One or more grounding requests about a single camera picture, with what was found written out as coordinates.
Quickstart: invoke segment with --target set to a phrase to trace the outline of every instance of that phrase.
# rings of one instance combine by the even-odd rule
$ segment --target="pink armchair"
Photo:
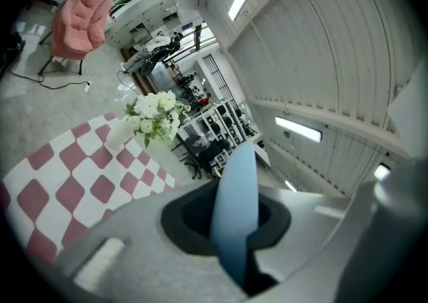
[[[67,0],[52,19],[52,56],[39,75],[43,74],[54,56],[80,60],[81,75],[85,55],[105,41],[104,25],[112,6],[113,0]]]

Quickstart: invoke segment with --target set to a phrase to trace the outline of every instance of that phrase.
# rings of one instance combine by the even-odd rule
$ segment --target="gray pants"
[[[151,53],[144,48],[134,54],[123,66],[127,72],[133,73],[135,70],[142,68],[151,56]]]

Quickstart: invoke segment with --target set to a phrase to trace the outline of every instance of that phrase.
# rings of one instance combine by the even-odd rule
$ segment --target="black cable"
[[[44,75],[39,75],[39,79],[35,80],[34,78],[30,78],[30,77],[26,77],[26,76],[21,76],[16,74],[15,72],[11,71],[11,74],[21,77],[21,78],[25,78],[26,80],[30,80],[33,82],[36,82],[38,84],[40,84],[41,86],[43,86],[44,88],[50,89],[50,90],[57,90],[57,89],[62,89],[65,88],[66,86],[72,85],[72,84],[88,84],[90,85],[89,81],[83,81],[83,82],[70,82],[68,84],[66,84],[65,86],[58,86],[57,88],[52,88],[51,86],[45,86],[44,84],[42,84],[42,82],[45,80],[45,76]]]
[[[123,74],[126,74],[126,72],[119,70],[118,73],[116,74],[118,76],[118,80],[120,83],[122,83],[123,86],[126,86],[124,82],[122,82],[119,78],[119,72],[122,72]],[[136,92],[133,88],[131,88],[130,86],[126,86],[127,88],[130,88],[135,94],[137,94],[137,96],[139,96],[140,94],[138,92]]]

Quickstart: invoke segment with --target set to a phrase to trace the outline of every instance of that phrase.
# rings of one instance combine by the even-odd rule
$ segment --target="checkered tablecloth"
[[[104,146],[117,117],[85,122],[23,159],[3,180],[0,202],[23,247],[53,262],[58,252],[120,206],[180,186],[131,138]]]

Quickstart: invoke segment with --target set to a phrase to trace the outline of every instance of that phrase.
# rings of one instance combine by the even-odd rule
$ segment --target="gray tile floor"
[[[15,25],[26,45],[11,71],[37,79],[38,71],[50,57],[49,45],[38,43],[48,33],[52,16],[50,8],[41,3],[34,3],[30,11],[19,16]],[[83,76],[77,74],[78,62],[66,60],[61,64],[60,60],[46,68],[45,85],[56,87],[88,80],[85,69]],[[23,158],[66,130],[107,112],[124,116],[125,104],[136,97],[130,88],[139,89],[124,74],[119,74],[124,85],[118,81],[121,62],[119,50],[108,44],[88,54],[84,60],[92,82],[88,92],[84,92],[83,84],[49,90],[7,72],[0,83],[0,179]],[[136,137],[136,141],[144,145],[142,137]],[[191,169],[179,162],[183,148],[174,153],[171,149],[170,145],[153,142],[147,153],[182,184],[197,181],[198,178],[192,180]],[[257,167],[257,174],[260,183],[284,187],[267,169]]]

